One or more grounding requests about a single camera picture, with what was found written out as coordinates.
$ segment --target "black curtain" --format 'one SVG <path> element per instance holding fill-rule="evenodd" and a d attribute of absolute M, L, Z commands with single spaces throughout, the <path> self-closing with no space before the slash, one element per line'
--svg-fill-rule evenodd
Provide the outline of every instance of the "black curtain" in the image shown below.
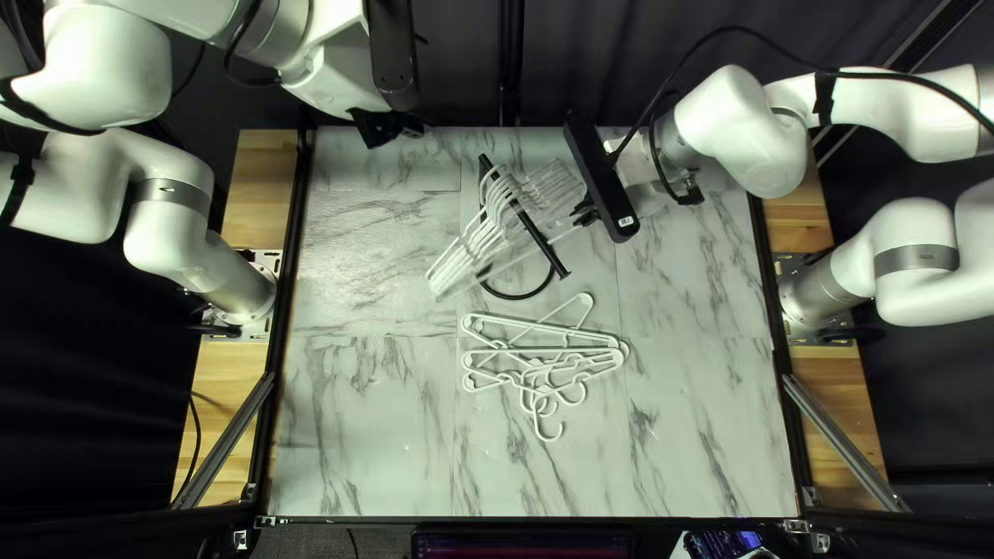
<path fill-rule="evenodd" d="M 939 4 L 903 0 L 543 0 L 526 2 L 522 120 L 558 125 L 576 108 L 630 125 L 698 39 L 725 25 L 753 28 L 824 65 L 881 64 Z M 726 64 L 768 83 L 809 69 L 756 40 L 726 35 L 703 48 L 673 86 L 688 92 Z"/>
<path fill-rule="evenodd" d="M 164 507 L 186 419 L 196 302 L 97 246 L 0 230 L 5 522 Z"/>

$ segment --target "power cable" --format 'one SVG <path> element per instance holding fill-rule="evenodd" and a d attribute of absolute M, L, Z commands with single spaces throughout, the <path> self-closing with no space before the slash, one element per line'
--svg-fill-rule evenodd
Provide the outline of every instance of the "power cable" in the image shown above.
<path fill-rule="evenodd" d="M 242 41 L 242 37 L 245 35 L 246 31 L 249 30 L 249 25 L 253 19 L 255 19 L 255 14 L 258 13 L 259 7 L 262 5 L 262 0 L 254 0 L 248 10 L 246 11 L 246 16 L 242 20 L 242 24 L 235 30 L 235 34 L 232 35 L 232 41 L 228 44 L 225 49 L 225 57 L 222 62 L 225 68 L 225 76 L 234 84 L 241 86 L 243 88 L 268 88 L 269 86 L 275 86 L 281 82 L 279 76 L 275 78 L 262 78 L 249 80 L 236 76 L 232 72 L 232 57 L 235 55 L 235 49 L 238 47 L 239 43 Z"/>
<path fill-rule="evenodd" d="M 179 490 L 176 491 L 176 496 L 183 493 L 183 489 L 186 488 L 187 484 L 190 483 L 190 478 L 193 477 L 193 471 L 197 468 L 197 458 L 200 456 L 200 440 L 202 437 L 200 429 L 200 416 L 197 415 L 197 406 L 193 403 L 193 394 L 190 395 L 190 412 L 193 414 L 193 425 L 197 429 L 197 443 L 193 447 L 193 457 L 190 458 L 190 468 L 187 469 L 186 478 L 183 479 L 183 483 L 180 485 Z"/>

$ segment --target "silver joint band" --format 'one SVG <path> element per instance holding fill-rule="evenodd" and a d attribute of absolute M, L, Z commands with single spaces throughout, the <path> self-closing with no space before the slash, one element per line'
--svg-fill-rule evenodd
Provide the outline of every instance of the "silver joint band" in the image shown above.
<path fill-rule="evenodd" d="M 206 192 L 185 182 L 172 179 L 146 179 L 138 183 L 138 197 L 135 202 L 152 200 L 171 202 L 186 206 L 208 219 L 211 213 L 211 197 Z"/>
<path fill-rule="evenodd" d="M 977 96 L 980 112 L 984 116 L 994 119 L 994 66 L 973 65 L 977 73 Z M 977 157 L 994 153 L 994 135 L 983 126 L 977 123 L 980 128 L 980 137 L 977 139 Z"/>
<path fill-rule="evenodd" d="M 956 270 L 959 268 L 959 251 L 946 245 L 904 245 L 883 251 L 873 258 L 875 278 L 918 268 Z"/>

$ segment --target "black backdrop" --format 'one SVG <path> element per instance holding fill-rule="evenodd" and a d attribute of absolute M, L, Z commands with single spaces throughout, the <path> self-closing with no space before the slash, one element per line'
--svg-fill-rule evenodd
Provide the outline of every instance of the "black backdrop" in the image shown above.
<path fill-rule="evenodd" d="M 439 124 L 497 123 L 501 3 L 413 4 L 415 30 L 427 39 L 417 44 L 419 112 Z M 629 124 L 682 52 L 728 24 L 754 27 L 819 63 L 879 64 L 938 4 L 527 0 L 521 122 L 559 125 L 572 106 L 600 124 Z M 171 37 L 175 74 L 183 76 L 197 44 Z M 161 122 L 212 165 L 223 193 L 239 128 L 291 127 L 298 101 L 279 88 L 239 90 L 223 77 L 220 58 L 208 49 Z M 727 63 L 763 81 L 804 72 L 748 39 L 728 37 L 700 53 L 676 86 L 687 90 Z M 26 150 L 40 141 L 17 131 L 10 137 Z M 7 455 L 0 473 L 8 482 L 0 516 L 164 506 L 195 358 L 195 340 L 177 327 L 187 303 L 168 282 L 125 263 L 119 237 L 81 247 L 0 231 L 0 248 L 9 257 L 0 338 L 0 444 Z"/>

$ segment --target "white marble tile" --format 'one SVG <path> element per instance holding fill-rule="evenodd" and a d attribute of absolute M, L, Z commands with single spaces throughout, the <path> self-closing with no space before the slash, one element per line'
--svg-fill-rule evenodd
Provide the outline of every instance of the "white marble tile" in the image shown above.
<path fill-rule="evenodd" d="M 721 169 L 702 171 L 702 206 L 664 205 L 624 245 L 600 224 L 556 244 L 573 273 L 532 299 L 434 301 L 423 275 L 477 211 L 479 153 L 522 178 L 559 157 L 580 178 L 562 130 L 447 129 L 375 156 L 355 131 L 319 136 L 270 513 L 796 513 L 746 196 Z M 547 271 L 535 254 L 493 284 Z M 456 318 L 539 318 L 580 291 L 585 327 L 634 355 L 545 420 L 566 430 L 543 443 L 513 389 L 458 388 L 455 345 L 475 342 Z"/>
<path fill-rule="evenodd" d="M 635 498 L 628 480 L 622 371 L 588 383 L 587 400 L 543 420 L 539 440 L 518 391 L 456 395 L 453 506 L 456 516 L 611 516 Z"/>
<path fill-rule="evenodd" d="M 630 475 L 651 516 L 797 513 L 772 357 L 762 338 L 632 338 Z"/>
<path fill-rule="evenodd" d="M 435 131 L 368 149 L 355 128 L 322 127 L 314 162 L 315 180 L 336 189 L 459 190 L 458 148 Z"/>
<path fill-rule="evenodd" d="M 294 329 L 455 335 L 455 305 L 424 272 L 455 235 L 457 192 L 311 189 Z"/>
<path fill-rule="evenodd" d="M 769 337 L 746 192 L 670 201 L 615 248 L 621 333 Z"/>
<path fill-rule="evenodd" d="M 463 224 L 479 210 L 480 153 L 487 153 L 495 165 L 506 165 L 521 179 L 549 160 L 559 158 L 582 181 L 561 128 L 487 128 L 452 132 L 452 137 L 462 154 L 459 214 Z M 549 287 L 527 301 L 500 299 L 474 284 L 454 296 L 458 313 L 478 311 L 539 318 L 573 295 L 586 291 L 593 295 L 594 308 L 585 327 L 617 332 L 620 322 L 614 243 L 604 228 L 594 224 L 555 243 L 553 248 L 571 272 L 566 279 L 556 276 Z M 548 272 L 549 261 L 535 249 L 525 260 L 493 275 L 489 282 L 501 292 L 524 293 L 542 283 Z"/>
<path fill-rule="evenodd" d="M 447 516 L 455 338 L 294 335 L 270 514 Z"/>

